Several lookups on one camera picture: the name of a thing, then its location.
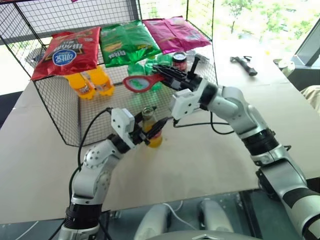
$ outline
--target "red handheld mirror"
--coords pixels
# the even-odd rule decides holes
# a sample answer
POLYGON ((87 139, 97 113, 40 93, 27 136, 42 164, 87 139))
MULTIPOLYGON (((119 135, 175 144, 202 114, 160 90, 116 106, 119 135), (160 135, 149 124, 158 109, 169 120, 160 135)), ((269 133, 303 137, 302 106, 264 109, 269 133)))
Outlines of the red handheld mirror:
POLYGON ((123 79, 124 86, 134 93, 143 93, 151 89, 153 85, 157 82, 164 80, 165 78, 161 76, 159 73, 145 76, 145 75, 137 75, 137 76, 127 76, 123 79))

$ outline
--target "jar lid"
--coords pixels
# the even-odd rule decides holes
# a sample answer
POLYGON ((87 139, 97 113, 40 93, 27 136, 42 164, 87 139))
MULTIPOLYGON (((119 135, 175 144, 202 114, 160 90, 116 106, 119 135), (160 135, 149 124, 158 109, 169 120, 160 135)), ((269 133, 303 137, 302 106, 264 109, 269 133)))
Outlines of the jar lid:
POLYGON ((187 56, 183 51, 181 51, 181 52, 176 52, 172 58, 174 62, 182 63, 187 59, 187 56))

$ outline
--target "small glass jar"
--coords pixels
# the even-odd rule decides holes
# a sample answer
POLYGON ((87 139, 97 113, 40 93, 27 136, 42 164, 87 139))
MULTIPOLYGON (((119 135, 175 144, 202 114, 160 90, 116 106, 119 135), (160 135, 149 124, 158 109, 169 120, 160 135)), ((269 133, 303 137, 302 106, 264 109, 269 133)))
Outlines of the small glass jar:
MULTIPOLYGON (((152 126, 157 122, 155 111, 152 107, 146 106, 142 110, 142 128, 145 132, 148 132, 152 126)), ((153 138, 149 139, 150 144, 148 145, 150 148, 157 148, 162 143, 161 131, 158 132, 153 138)))

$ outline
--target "red chip bag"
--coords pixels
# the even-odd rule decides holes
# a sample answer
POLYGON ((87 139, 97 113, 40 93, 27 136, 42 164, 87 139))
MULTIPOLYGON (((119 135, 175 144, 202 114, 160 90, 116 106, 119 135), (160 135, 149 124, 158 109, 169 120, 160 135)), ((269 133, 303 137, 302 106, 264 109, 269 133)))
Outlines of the red chip bag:
POLYGON ((76 33, 66 31, 52 35, 53 39, 36 65, 31 80, 95 69, 100 29, 98 26, 76 33))

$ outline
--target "tabletop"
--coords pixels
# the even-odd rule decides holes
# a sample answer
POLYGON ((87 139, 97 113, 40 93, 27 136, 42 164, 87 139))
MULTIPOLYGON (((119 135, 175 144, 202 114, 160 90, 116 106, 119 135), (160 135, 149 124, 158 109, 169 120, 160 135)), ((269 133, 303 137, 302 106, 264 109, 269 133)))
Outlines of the tabletop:
MULTIPOLYGON (((215 45, 218 83, 239 87, 276 132, 277 140, 292 145, 289 153, 306 177, 318 177, 318 114, 263 51, 254 52, 255 77, 230 63, 233 48, 232 54, 247 55, 239 51, 246 49, 240 44, 215 45)), ((180 123, 208 120, 208 112, 198 111, 180 123)), ((174 129, 172 122, 162 134, 159 148, 142 144, 120 161, 112 174, 104 210, 258 187, 257 167, 235 134, 217 135, 209 126, 174 129)), ((83 155, 89 147, 83 148, 83 155)), ((0 130, 0 224, 63 218, 77 150, 64 144, 30 83, 0 130)))

